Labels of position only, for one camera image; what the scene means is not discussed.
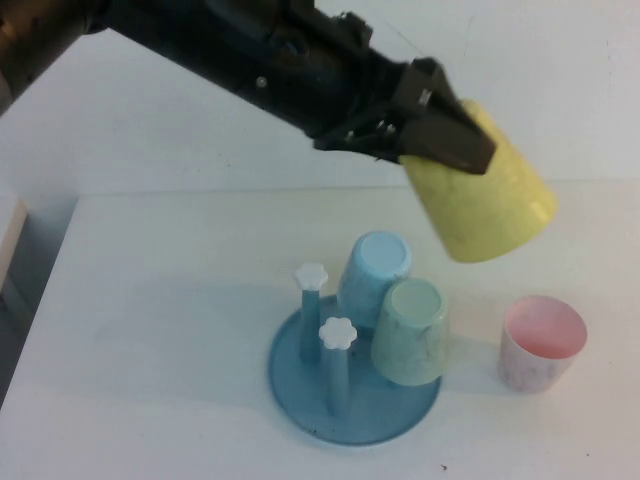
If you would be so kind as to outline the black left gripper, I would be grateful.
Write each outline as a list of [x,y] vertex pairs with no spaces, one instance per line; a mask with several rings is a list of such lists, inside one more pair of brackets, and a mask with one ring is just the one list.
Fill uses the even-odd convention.
[[471,118],[434,58],[396,62],[366,48],[280,44],[269,59],[269,113],[297,128],[320,151],[344,151],[397,162],[401,153],[484,175],[496,144]]

